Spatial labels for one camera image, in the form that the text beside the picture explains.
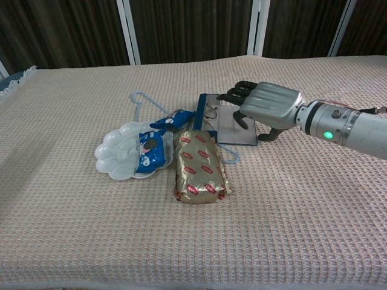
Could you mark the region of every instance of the wrapped snack bar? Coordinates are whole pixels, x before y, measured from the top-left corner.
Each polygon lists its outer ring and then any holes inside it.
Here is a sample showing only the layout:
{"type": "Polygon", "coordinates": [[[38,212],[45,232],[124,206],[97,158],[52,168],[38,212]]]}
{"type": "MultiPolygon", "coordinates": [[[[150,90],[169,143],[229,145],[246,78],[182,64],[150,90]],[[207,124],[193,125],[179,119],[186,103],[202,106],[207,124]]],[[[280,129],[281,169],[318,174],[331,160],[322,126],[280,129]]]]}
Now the wrapped snack bar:
{"type": "Polygon", "coordinates": [[[226,171],[213,139],[205,131],[185,131],[175,140],[178,201],[216,202],[230,193],[226,171]]]}

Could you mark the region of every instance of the silver metal arm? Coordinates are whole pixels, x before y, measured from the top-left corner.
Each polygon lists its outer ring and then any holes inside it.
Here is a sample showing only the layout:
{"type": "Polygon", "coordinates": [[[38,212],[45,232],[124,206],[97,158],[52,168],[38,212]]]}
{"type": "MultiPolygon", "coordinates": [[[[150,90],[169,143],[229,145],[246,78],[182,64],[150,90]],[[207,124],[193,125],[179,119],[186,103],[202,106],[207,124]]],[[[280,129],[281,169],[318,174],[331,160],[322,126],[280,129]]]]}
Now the silver metal arm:
{"type": "Polygon", "coordinates": [[[294,89],[244,81],[220,100],[240,105],[234,119],[243,128],[244,117],[270,126],[269,134],[258,136],[261,141],[274,141],[283,130],[300,126],[307,135],[387,160],[387,118],[373,115],[385,112],[385,107],[358,111],[324,100],[307,105],[294,89]]]}

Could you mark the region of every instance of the plastic bag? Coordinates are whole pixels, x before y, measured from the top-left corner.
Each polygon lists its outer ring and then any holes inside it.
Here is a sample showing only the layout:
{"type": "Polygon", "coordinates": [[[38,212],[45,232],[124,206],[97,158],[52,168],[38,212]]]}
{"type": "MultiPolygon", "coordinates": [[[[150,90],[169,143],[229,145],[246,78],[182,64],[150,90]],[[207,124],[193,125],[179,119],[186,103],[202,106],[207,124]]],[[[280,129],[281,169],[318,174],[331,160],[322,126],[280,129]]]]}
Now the plastic bag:
{"type": "Polygon", "coordinates": [[[175,140],[175,158],[178,201],[203,204],[230,193],[226,171],[208,132],[182,132],[175,140]]]}
{"type": "Polygon", "coordinates": [[[195,116],[194,112],[176,110],[167,117],[162,118],[155,123],[150,124],[154,129],[180,130],[185,124],[195,116]]]}
{"type": "Polygon", "coordinates": [[[153,172],[165,164],[164,144],[162,136],[165,130],[150,131],[140,136],[140,162],[136,172],[153,172]]]}

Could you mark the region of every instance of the blue snack bag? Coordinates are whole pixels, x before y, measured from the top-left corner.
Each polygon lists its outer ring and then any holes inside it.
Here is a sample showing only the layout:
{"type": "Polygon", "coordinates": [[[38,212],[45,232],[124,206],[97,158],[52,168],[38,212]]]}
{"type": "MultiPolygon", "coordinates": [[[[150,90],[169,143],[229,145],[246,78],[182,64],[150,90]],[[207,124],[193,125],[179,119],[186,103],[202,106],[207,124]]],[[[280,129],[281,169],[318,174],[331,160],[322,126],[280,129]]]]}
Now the blue snack bag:
{"type": "Polygon", "coordinates": [[[167,117],[150,124],[154,129],[179,130],[195,116],[195,112],[176,110],[167,117]]]}
{"type": "Polygon", "coordinates": [[[164,144],[162,136],[165,130],[140,133],[140,164],[136,172],[146,173],[162,167],[165,164],[164,144]]]}

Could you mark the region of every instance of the green led indicator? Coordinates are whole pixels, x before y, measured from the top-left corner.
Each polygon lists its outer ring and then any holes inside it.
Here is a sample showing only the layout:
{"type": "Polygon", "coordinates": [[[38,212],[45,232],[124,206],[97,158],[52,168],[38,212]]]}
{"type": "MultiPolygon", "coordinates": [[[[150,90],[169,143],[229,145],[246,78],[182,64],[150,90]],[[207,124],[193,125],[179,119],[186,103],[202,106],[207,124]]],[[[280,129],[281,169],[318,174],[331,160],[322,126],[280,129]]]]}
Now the green led indicator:
{"type": "Polygon", "coordinates": [[[326,132],[324,132],[324,137],[326,139],[332,139],[333,138],[333,134],[332,134],[332,132],[326,131],[326,132]]]}

